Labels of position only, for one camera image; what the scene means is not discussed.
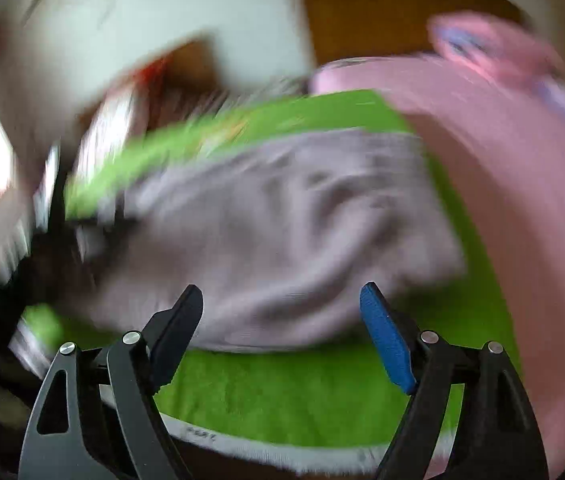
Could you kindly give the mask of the green cartoon blanket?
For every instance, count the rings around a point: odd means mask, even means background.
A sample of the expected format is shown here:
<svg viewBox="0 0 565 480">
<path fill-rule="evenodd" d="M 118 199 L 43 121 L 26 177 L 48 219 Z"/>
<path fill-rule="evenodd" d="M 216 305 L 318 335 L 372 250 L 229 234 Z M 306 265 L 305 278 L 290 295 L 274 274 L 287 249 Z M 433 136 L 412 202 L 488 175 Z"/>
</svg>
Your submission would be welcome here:
<svg viewBox="0 0 565 480">
<path fill-rule="evenodd" d="M 343 129 L 415 136 L 404 118 L 369 90 L 238 108 L 130 142 L 87 181 L 78 181 L 73 174 L 66 186 L 66 213 L 72 220 L 92 216 L 109 222 L 115 215 L 99 217 L 101 200 L 153 171 L 242 152 L 292 134 Z M 497 339 L 513 347 L 507 303 L 482 241 L 444 168 L 425 153 L 424 157 L 459 240 L 465 273 L 399 296 L 384 295 L 422 327 L 438 330 L 455 344 L 479 347 Z M 99 346 L 123 333 L 100 330 L 66 310 L 69 294 L 80 285 L 75 284 L 58 304 L 26 310 L 26 322 L 49 347 L 66 338 L 84 347 Z M 404 393 L 387 379 L 360 320 L 340 336 L 285 351 L 218 351 L 199 348 L 192 341 L 174 380 L 156 395 L 171 432 L 190 441 L 247 439 L 335 450 L 385 445 L 406 402 Z"/>
</svg>

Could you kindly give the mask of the pink bed sheet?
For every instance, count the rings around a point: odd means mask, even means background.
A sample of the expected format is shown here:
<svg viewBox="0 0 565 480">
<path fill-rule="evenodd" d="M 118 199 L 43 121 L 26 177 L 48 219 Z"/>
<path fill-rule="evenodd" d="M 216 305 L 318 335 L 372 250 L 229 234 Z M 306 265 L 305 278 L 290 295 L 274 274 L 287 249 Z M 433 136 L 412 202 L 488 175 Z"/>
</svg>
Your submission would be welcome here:
<svg viewBox="0 0 565 480">
<path fill-rule="evenodd" d="M 549 471 L 565 471 L 565 119 L 436 56 L 323 66 L 317 94 L 372 89 L 439 157 L 487 248 L 513 318 Z"/>
</svg>

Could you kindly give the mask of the red and white pillows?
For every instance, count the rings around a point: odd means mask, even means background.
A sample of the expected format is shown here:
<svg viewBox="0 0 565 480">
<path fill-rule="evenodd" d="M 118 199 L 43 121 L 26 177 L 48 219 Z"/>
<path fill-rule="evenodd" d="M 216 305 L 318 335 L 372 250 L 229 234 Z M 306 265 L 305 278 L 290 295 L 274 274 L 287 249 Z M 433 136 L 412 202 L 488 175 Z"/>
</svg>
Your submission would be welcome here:
<svg viewBox="0 0 565 480">
<path fill-rule="evenodd" d="M 168 68 L 166 58 L 116 79 L 97 105 L 78 149 L 75 174 L 87 181 L 133 138 L 144 136 L 156 121 Z"/>
</svg>

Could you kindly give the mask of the wooden headboard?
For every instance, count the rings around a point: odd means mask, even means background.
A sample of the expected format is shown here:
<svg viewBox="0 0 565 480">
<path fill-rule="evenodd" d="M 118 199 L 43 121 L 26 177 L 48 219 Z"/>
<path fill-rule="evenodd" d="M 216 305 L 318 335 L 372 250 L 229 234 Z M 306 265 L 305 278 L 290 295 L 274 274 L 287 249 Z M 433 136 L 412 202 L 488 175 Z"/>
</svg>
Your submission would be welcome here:
<svg viewBox="0 0 565 480">
<path fill-rule="evenodd" d="M 439 14 L 471 11 L 526 24 L 509 0 L 302 0 L 302 6 L 318 65 L 431 51 L 427 22 Z"/>
<path fill-rule="evenodd" d="M 217 75 L 211 41 L 199 37 L 116 76 L 104 94 L 82 111 L 78 125 L 87 129 L 104 100 L 128 86 L 139 94 L 140 123 L 148 131 L 181 122 L 194 116 L 196 108 L 205 110 L 209 102 L 227 96 Z"/>
</svg>

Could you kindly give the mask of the folded pink floral quilt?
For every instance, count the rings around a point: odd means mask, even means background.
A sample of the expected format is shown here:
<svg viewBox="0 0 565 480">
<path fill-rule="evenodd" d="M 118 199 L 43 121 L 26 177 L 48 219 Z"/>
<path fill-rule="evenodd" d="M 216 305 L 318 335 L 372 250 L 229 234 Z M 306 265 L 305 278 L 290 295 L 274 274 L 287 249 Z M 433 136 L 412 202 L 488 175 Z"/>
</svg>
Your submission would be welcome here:
<svg viewBox="0 0 565 480">
<path fill-rule="evenodd" d="M 495 15 L 439 14 L 427 22 L 427 32 L 442 58 L 497 84 L 529 87 L 562 72 L 562 58 L 551 44 Z"/>
</svg>

